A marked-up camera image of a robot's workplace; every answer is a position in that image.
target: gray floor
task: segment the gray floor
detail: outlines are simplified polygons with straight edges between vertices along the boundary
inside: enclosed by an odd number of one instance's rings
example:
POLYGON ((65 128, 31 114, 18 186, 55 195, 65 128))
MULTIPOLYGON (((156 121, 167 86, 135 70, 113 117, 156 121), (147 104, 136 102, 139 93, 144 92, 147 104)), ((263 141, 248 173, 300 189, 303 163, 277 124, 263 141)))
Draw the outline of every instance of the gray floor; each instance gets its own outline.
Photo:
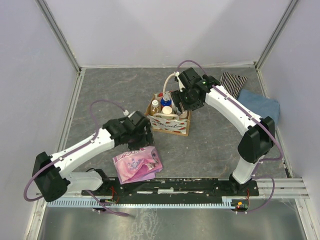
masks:
MULTIPOLYGON (((86 138, 95 130, 89 115, 89 105, 98 99, 110 99, 121 103, 131 111, 145 112, 153 93, 161 92, 167 76, 174 68, 107 68, 87 69, 67 139, 67 147, 86 138)), ((245 89, 262 94, 258 76, 253 67, 207 68, 207 73, 220 79, 223 72, 248 77, 245 89)), ((167 90, 176 90, 172 81, 167 90)), ((123 117, 112 104, 97 103, 94 113, 102 125, 109 119, 123 117)), ((237 146, 241 136, 236 128, 218 111, 204 106, 192 113, 189 136, 154 132, 155 146, 160 154, 163 170, 157 177, 228 178, 236 168, 239 154, 237 146)), ((127 151, 118 146, 97 155, 76 171, 101 168, 114 177, 117 175, 112 157, 127 151)), ((278 156, 274 147, 268 157, 278 156)), ((257 171, 257 176, 272 175, 285 178, 282 162, 267 162, 257 171)))
MULTIPOLYGON (((263 200, 252 200, 253 208, 263 200)), ((257 212, 226 209, 119 209, 129 217, 89 208, 47 207, 38 240, 306 240, 294 199, 274 199, 257 212)))

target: red wire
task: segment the red wire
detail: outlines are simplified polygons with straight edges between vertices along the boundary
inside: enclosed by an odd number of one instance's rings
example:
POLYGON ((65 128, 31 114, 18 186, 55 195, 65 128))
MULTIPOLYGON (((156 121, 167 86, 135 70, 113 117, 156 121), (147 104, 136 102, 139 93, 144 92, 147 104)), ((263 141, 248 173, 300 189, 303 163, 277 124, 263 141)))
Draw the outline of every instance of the red wire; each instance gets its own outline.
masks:
POLYGON ((115 196, 115 194, 116 194, 116 202, 115 202, 115 204, 117 204, 118 202, 119 202, 119 195, 118 195, 118 193, 115 191, 115 189, 114 189, 114 187, 112 186, 111 188, 110 188, 111 190, 112 190, 112 201, 114 200, 114 196, 115 196))
POLYGON ((115 204, 117 204, 119 202, 120 197, 119 197, 118 193, 115 190, 113 190, 113 191, 115 192, 116 197, 117 197, 116 198, 116 202, 115 202, 115 204))

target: cable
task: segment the cable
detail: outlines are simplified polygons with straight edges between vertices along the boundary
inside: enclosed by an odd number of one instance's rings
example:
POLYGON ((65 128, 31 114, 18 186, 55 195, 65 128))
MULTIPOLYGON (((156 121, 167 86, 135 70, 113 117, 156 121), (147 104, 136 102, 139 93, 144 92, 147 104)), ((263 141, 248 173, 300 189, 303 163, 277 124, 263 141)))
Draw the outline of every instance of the cable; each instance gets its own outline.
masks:
POLYGON ((271 199, 272 199, 272 197, 274 196, 274 193, 275 193, 275 188, 276 188, 275 180, 274 180, 274 178, 272 176, 262 176, 262 177, 259 177, 259 178, 255 178, 255 180, 258 180, 258 179, 271 179, 272 180, 272 191, 271 191, 271 194, 270 194, 269 198, 261 206, 258 206, 257 208, 249 210, 249 211, 239 211, 239 212, 237 212, 237 214, 252 213, 252 212, 255 212, 255 211, 259 210, 259 209, 264 208, 267 204, 270 203, 270 201, 271 201, 271 199))
MULTIPOLYGON (((178 67, 176 68, 177 72, 179 70, 179 68, 181 67, 182 64, 186 63, 186 62, 191 62, 194 63, 195 65, 197 65, 203 72, 204 74, 207 74, 205 69, 196 61, 193 60, 184 60, 183 62, 181 62, 178 67)), ((258 120, 256 120, 255 118, 253 118, 253 116, 248 113, 243 107, 241 107, 237 102, 235 102, 233 99, 231 99, 230 97, 228 97, 224 92, 222 92, 219 88, 217 88, 215 85, 212 85, 212 87, 218 92, 220 93, 225 99, 229 100, 230 102, 232 102, 238 109, 240 109, 245 115, 247 115, 249 118, 252 119, 252 121, 254 121, 259 127, 261 127, 265 133, 271 138, 271 140, 274 142, 274 144, 276 145, 276 147, 278 148, 279 152, 280 152, 280 156, 277 158, 264 158, 263 161, 278 161, 278 160, 282 160, 282 158, 284 157, 284 152, 280 146, 280 144, 278 143, 278 141, 274 138, 274 136, 272 136, 272 134, 265 128, 265 126, 263 126, 258 120)), ((255 169, 253 170, 252 174, 254 174, 257 169, 259 164, 256 165, 255 169)))
POLYGON ((162 96, 165 95, 166 87, 167 87, 167 84, 168 84, 170 78, 172 78, 172 77, 174 77, 174 76, 175 76, 175 74, 174 74, 174 73, 171 73, 171 74, 166 78, 166 80, 165 80, 165 82, 164 82, 164 85, 163 85, 162 96))
POLYGON ((91 168, 89 168, 87 171, 85 171, 86 173, 87 172, 89 172, 89 171, 91 171, 91 170, 96 170, 96 169, 94 169, 93 167, 91 167, 91 168))
MULTIPOLYGON (((197 62, 195 61, 192 61, 192 60, 185 60, 183 62, 181 62, 178 67, 177 67, 177 71, 179 69, 179 67, 185 63, 185 62, 192 62, 194 64, 196 64, 199 68, 201 68, 201 70, 205 73, 206 71, 203 69, 203 67, 201 67, 197 62)), ((242 106, 240 106, 236 101, 234 101, 231 97, 228 97, 224 92, 222 92, 219 88, 217 88, 215 85, 212 85, 212 87, 218 92, 220 93, 226 100, 229 100, 231 103, 233 103, 238 109, 240 109, 245 115, 247 115, 249 118, 252 119, 253 122, 255 122, 259 127, 261 127, 265 133, 271 138, 271 140, 274 142, 274 144, 276 145, 276 147, 278 148, 279 152, 280 152, 280 156, 277 157, 277 158, 264 158, 263 161, 278 161, 278 160, 282 160, 282 158, 284 157, 284 151, 283 149, 281 148, 280 144, 278 143, 278 141, 274 138, 274 136, 268 131, 268 129, 265 128, 265 126, 263 126, 258 120, 256 120, 249 112, 247 112, 242 106)), ((255 176, 255 172, 258 170, 258 167, 259 167, 259 161, 258 161, 258 164, 255 166, 255 168, 253 169, 252 171, 252 174, 251 176, 253 177, 252 179, 255 179, 255 180, 258 180, 258 179, 262 179, 262 178, 270 178, 272 180, 272 191, 271 191, 271 194, 270 194, 270 197, 268 198, 268 200, 261 206, 253 209, 253 210, 249 210, 249 211, 246 211, 244 213, 252 213, 256 210, 259 210, 261 208, 264 208, 271 200, 271 198, 273 197, 274 195, 274 192, 275 192, 275 187, 276 187, 276 183, 275 183, 275 180, 272 176, 264 176, 264 177, 259 177, 259 178, 254 178, 255 176)))
POLYGON ((125 212, 112 211, 111 209, 107 208, 102 202, 100 202, 99 199, 96 198, 96 196, 95 196, 90 190, 85 190, 85 191, 87 191, 87 193, 90 194, 91 197, 93 197, 93 199, 96 200, 96 202, 97 202, 101 207, 103 207, 103 209, 105 210, 105 213, 114 214, 114 215, 117 215, 117 216, 120 216, 120 217, 128 217, 128 216, 129 216, 129 214, 128 214, 128 213, 125 213, 125 212))
POLYGON ((193 63, 193 64, 197 65, 197 66, 204 72, 204 74, 207 74, 206 71, 205 71, 205 69, 204 69, 199 63, 197 63, 196 61, 193 61, 193 60, 184 60, 184 61, 182 61, 182 62, 176 67, 176 71, 179 72, 179 68, 181 67, 181 65, 184 64, 184 63, 187 63, 187 62, 190 62, 190 63, 193 63))
MULTIPOLYGON (((107 102, 107 103, 110 103, 110 104, 113 104, 113 105, 116 105, 118 108, 120 108, 124 115, 126 115, 128 113, 127 110, 125 110, 120 104, 118 104, 117 102, 114 102, 114 101, 111 101, 111 100, 108 100, 108 99, 100 99, 100 100, 96 100, 94 101, 93 103, 91 103, 89 109, 90 109, 90 115, 91 115, 91 118, 92 120, 94 121, 94 125, 95 125, 95 134, 93 136, 93 138, 91 140, 95 140, 98 136, 98 133, 99 133, 99 125, 98 125, 98 121, 95 117, 95 115, 93 114, 92 112, 92 106, 96 103, 100 103, 100 102, 107 102)), ((28 183, 26 184, 25 188, 24 188, 24 191, 23 191, 23 198, 24 200, 26 200, 27 202, 34 202, 34 201, 37 201, 39 199, 41 199, 43 196, 37 196, 35 198, 28 198, 27 196, 27 192, 28 192, 28 189, 31 185, 31 183, 41 174, 43 173, 46 169, 50 168, 51 166, 53 166, 54 164, 56 164, 57 162, 60 161, 60 159, 64 159, 66 158, 67 156, 75 153, 76 151, 80 150, 80 149, 83 149, 84 147, 88 146, 89 144, 91 144, 91 140, 89 140, 88 142, 84 143, 83 145, 81 146, 78 146, 77 148, 71 150, 70 152, 67 152, 65 153, 64 155, 62 155, 61 157, 55 159, 54 161, 50 162, 49 164, 45 165, 43 168, 41 168, 39 171, 37 171, 32 177, 31 179, 28 181, 28 183)))

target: striped cloth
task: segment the striped cloth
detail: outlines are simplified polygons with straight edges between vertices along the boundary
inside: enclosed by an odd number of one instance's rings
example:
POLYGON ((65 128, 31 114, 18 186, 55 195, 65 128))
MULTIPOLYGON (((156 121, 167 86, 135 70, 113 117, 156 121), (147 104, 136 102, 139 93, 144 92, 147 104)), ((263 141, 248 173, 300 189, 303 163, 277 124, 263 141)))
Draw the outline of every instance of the striped cloth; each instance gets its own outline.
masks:
POLYGON ((232 97, 237 99, 247 79, 248 78, 245 76, 238 76, 229 72, 224 72, 220 78, 220 83, 232 97))

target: pink towel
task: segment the pink towel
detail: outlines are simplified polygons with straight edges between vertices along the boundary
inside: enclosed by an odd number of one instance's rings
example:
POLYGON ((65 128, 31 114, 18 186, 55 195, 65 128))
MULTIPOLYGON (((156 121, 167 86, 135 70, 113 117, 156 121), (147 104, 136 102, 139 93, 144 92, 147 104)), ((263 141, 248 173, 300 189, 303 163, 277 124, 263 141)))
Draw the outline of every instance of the pink towel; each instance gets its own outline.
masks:
POLYGON ((121 184, 134 183, 155 178, 163 168, 154 146, 136 151, 127 151, 113 158, 121 184))

